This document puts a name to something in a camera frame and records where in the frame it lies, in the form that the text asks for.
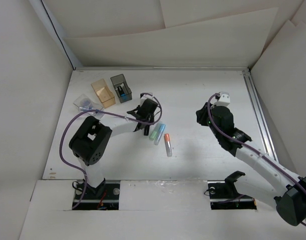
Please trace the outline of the black marker purple cap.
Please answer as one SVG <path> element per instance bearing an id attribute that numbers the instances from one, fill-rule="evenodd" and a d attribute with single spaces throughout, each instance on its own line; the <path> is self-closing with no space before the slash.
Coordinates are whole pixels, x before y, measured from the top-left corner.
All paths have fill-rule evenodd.
<path id="1" fill-rule="evenodd" d="M 144 127 L 144 136 L 148 136 L 149 135 L 149 132 L 150 132 L 150 126 L 149 125 L 146 125 Z"/>

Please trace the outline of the green clear-cap highlighter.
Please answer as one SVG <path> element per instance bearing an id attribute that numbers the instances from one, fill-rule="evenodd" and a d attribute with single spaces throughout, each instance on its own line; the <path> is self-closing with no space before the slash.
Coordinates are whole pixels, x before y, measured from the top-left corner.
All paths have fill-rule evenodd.
<path id="1" fill-rule="evenodd" d="M 149 136 L 149 140 L 154 141 L 157 137 L 157 134 L 159 133 L 160 126 L 163 124 L 163 122 L 158 122 L 156 126 L 154 127 L 153 131 L 151 132 Z"/>

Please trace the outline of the light blue highlighter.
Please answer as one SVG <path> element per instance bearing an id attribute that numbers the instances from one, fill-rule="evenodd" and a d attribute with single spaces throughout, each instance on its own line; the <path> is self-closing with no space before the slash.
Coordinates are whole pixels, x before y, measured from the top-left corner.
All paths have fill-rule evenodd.
<path id="1" fill-rule="evenodd" d="M 156 138 L 155 138 L 155 140 L 154 140 L 154 145 L 155 145 L 155 146 L 159 145 L 160 140 L 161 140 L 161 138 L 162 138 L 162 135 L 163 135 L 163 133 L 164 133 L 164 131 L 165 131 L 165 128 L 166 128 L 166 125 L 162 123 L 162 124 L 160 125 L 159 129 L 158 129 L 157 136 L 156 136 Z"/>

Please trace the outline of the black marker blue cap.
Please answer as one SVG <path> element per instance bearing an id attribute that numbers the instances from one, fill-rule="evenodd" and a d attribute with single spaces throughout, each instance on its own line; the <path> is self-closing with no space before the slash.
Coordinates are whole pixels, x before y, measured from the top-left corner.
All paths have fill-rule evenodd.
<path id="1" fill-rule="evenodd" d="M 126 95 L 124 92 L 124 89 L 121 86 L 118 86 L 117 90 L 118 90 L 120 97 L 124 97 Z"/>

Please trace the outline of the orange highlighter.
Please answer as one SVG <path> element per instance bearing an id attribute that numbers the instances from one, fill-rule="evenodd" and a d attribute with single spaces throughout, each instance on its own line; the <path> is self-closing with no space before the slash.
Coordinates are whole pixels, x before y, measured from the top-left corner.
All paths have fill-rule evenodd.
<path id="1" fill-rule="evenodd" d="M 165 148 L 166 148 L 166 153 L 168 157 L 172 157 L 172 147 L 171 147 L 171 141 L 170 141 L 170 136 L 169 134 L 164 135 L 164 141 L 165 141 Z"/>

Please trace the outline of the clear bottle blue nozzle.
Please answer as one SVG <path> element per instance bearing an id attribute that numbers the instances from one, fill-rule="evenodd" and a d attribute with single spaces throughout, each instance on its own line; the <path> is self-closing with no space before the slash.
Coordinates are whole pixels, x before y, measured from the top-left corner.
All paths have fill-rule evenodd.
<path id="1" fill-rule="evenodd" d="M 78 107 L 78 111 L 81 113 L 87 113 L 90 115 L 96 115 L 98 113 L 98 110 L 96 108 L 92 107 Z"/>

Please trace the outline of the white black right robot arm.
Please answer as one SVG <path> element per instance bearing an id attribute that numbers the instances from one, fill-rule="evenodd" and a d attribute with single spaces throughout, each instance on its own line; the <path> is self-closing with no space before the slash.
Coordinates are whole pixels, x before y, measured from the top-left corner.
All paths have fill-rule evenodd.
<path id="1" fill-rule="evenodd" d="M 249 135 L 234 126 L 229 108 L 207 102 L 196 112 L 196 117 L 198 124 L 211 129 L 224 150 L 249 165 L 271 185 L 265 190 L 254 187 L 259 200 L 276 209 L 289 225 L 302 224 L 306 219 L 306 176 L 301 177 L 271 159 Z"/>

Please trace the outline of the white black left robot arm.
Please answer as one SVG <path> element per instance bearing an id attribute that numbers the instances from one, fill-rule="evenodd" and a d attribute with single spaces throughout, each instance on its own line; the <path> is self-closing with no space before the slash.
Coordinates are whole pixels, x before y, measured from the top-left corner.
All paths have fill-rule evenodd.
<path id="1" fill-rule="evenodd" d="M 65 164 L 80 170 L 84 175 L 81 192 L 93 198 L 99 198 L 105 191 L 106 180 L 100 167 L 100 159 L 111 138 L 143 130 L 147 133 L 150 126 L 160 121 L 155 119 L 157 109 L 162 110 L 157 98 L 142 94 L 140 103 L 124 115 L 99 109 L 87 109 L 77 114 L 67 125 L 60 141 L 60 158 L 63 157 L 63 143 L 70 125 L 84 114 L 85 118 L 69 142 L 73 155 L 79 159 L 80 166 L 69 162 Z"/>

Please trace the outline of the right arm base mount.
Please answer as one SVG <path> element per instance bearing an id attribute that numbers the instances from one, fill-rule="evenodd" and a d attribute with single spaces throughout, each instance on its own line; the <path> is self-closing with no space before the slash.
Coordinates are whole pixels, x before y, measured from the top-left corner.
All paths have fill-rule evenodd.
<path id="1" fill-rule="evenodd" d="M 235 183 L 245 176 L 241 171 L 235 171 L 224 180 L 209 180 L 204 195 L 209 197 L 212 210 L 257 210 L 256 202 L 248 195 L 237 192 Z"/>

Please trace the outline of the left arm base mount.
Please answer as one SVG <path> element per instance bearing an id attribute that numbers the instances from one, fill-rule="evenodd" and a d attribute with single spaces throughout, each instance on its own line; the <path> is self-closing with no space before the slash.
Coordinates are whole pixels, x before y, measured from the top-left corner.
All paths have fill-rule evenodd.
<path id="1" fill-rule="evenodd" d="M 119 209 L 120 181 L 103 181 L 97 188 L 87 186 L 82 196 L 85 182 L 74 181 L 75 191 L 72 209 L 76 211 L 115 211 Z"/>

